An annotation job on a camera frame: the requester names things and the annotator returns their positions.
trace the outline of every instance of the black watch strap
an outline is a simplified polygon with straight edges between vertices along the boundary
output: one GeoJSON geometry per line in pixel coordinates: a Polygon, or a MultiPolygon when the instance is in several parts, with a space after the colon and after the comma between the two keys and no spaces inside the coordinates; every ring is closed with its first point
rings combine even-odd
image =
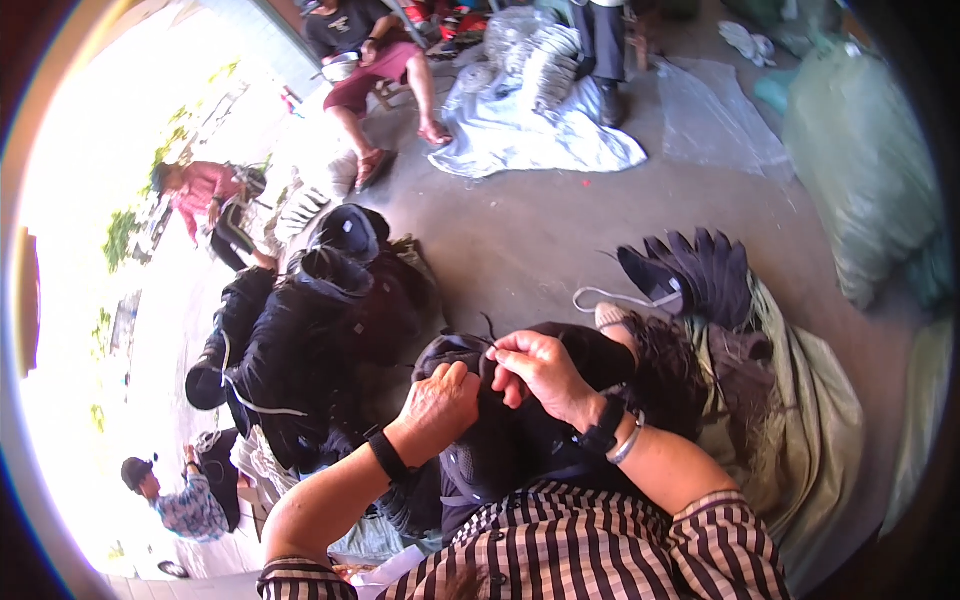
{"type": "Polygon", "coordinates": [[[403,459],[396,453],[396,448],[390,443],[387,436],[383,435],[382,429],[375,427],[368,431],[365,437],[370,443],[376,462],[383,467],[387,476],[390,477],[391,483],[403,483],[410,477],[413,471],[403,464],[403,459]]]}
{"type": "Polygon", "coordinates": [[[616,428],[623,420],[623,401],[608,398],[600,421],[580,437],[580,447],[587,452],[603,456],[616,446],[616,428]]]}

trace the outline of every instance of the red shorts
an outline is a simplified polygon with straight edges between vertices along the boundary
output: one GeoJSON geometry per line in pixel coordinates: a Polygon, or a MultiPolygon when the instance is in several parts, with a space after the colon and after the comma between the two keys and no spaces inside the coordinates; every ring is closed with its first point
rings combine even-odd
{"type": "Polygon", "coordinates": [[[420,52],[412,41],[396,41],[377,52],[376,60],[366,66],[358,65],[350,76],[333,85],[324,101],[324,110],[347,107],[357,117],[367,116],[367,95],[382,79],[399,82],[407,70],[407,62],[420,52]]]}

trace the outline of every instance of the pink shirt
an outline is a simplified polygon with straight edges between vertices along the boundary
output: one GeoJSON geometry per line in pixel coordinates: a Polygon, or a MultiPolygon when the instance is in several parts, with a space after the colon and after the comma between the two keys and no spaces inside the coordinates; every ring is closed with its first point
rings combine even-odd
{"type": "Polygon", "coordinates": [[[173,192],[172,206],[186,223],[190,239],[197,241],[197,215],[205,215],[214,197],[229,200],[240,193],[233,169],[216,162],[191,162],[183,169],[183,187],[173,192]]]}

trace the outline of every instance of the bowl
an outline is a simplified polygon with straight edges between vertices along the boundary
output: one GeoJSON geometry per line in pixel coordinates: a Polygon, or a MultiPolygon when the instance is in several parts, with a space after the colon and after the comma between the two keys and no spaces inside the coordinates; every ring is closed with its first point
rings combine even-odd
{"type": "Polygon", "coordinates": [[[320,72],[329,82],[336,84],[349,77],[358,64],[360,64],[360,55],[355,52],[345,52],[333,59],[320,72]]]}

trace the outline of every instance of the man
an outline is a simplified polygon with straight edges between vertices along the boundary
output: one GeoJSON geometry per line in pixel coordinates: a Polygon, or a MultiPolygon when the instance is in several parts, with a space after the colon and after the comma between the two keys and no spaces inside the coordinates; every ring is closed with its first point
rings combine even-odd
{"type": "Polygon", "coordinates": [[[356,52],[360,64],[326,97],[324,111],[347,136],[357,154],[356,189],[363,191],[382,172],[387,153],[374,148],[360,126],[367,116],[367,95],[382,79],[400,82],[404,74],[420,107],[417,135],[435,146],[452,141],[433,117],[433,74],[426,55],[403,32],[400,19],[381,0],[298,0],[305,17],[302,35],[329,64],[337,55],[356,52]]]}
{"type": "MultiPolygon", "coordinates": [[[[636,339],[622,321],[611,322],[612,311],[603,313],[601,333],[626,346],[636,364],[636,339]]],[[[518,331],[495,342],[486,357],[495,361],[489,385],[504,394],[506,406],[539,402],[582,434],[581,445],[590,440],[589,451],[606,457],[646,498],[535,482],[476,507],[445,550],[379,598],[790,597],[777,547],[736,483],[700,447],[608,403],[557,338],[518,331]],[[522,390],[533,397],[524,400],[522,390]]],[[[480,377],[463,362],[440,365],[414,384],[399,417],[369,444],[281,498],[263,531],[261,596],[356,598],[333,573],[327,547],[391,481],[477,422],[480,388],[480,377]]]]}
{"type": "Polygon", "coordinates": [[[210,247],[233,271],[247,268],[233,246],[251,254],[265,269],[276,269],[276,259],[257,249],[250,236],[240,229],[243,202],[231,202],[243,194],[244,185],[233,179],[233,170],[215,162],[178,164],[159,163],[151,174],[151,184],[159,195],[172,194],[170,206],[180,213],[186,231],[197,246],[197,216],[203,215],[210,228],[210,247]]]}
{"type": "Polygon", "coordinates": [[[237,510],[235,513],[230,510],[228,518],[224,505],[213,495],[210,482],[201,473],[193,445],[185,446],[183,452],[186,458],[186,489],[183,492],[161,496],[153,462],[138,458],[124,461],[121,469],[123,482],[132,492],[145,497],[160,515],[163,526],[181,538],[199,543],[219,540],[236,529],[240,521],[236,482],[234,480],[232,485],[232,504],[237,505],[237,510]]]}
{"type": "Polygon", "coordinates": [[[617,128],[623,122],[624,107],[618,90],[624,75],[626,0],[570,0],[573,23],[580,32],[583,59],[577,79],[592,75],[600,88],[600,125],[617,128]]]}

